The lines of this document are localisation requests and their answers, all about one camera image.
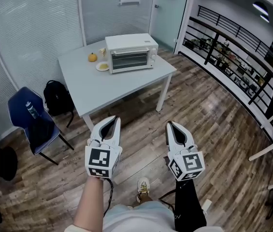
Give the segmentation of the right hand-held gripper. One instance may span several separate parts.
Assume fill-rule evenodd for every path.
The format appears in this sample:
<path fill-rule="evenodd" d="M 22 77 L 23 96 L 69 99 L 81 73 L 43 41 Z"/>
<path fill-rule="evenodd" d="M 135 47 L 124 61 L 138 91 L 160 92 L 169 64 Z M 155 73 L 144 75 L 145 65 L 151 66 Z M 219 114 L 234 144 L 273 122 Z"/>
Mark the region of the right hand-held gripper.
<path fill-rule="evenodd" d="M 198 151 L 192 134 L 182 125 L 168 121 L 166 123 L 166 143 L 169 148 L 168 167 L 176 181 L 197 178 L 204 171 L 202 151 Z M 175 152 L 176 148 L 187 148 Z"/>

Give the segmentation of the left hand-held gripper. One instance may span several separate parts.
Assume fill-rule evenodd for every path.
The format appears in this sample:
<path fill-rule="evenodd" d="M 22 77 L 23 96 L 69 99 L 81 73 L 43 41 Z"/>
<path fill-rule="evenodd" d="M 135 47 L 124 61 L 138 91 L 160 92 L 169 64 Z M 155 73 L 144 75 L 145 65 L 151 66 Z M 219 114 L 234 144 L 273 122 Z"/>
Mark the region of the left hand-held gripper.
<path fill-rule="evenodd" d="M 97 123 L 85 147 L 85 168 L 89 176 L 112 178 L 119 163 L 122 147 L 120 144 L 121 119 L 109 116 Z"/>

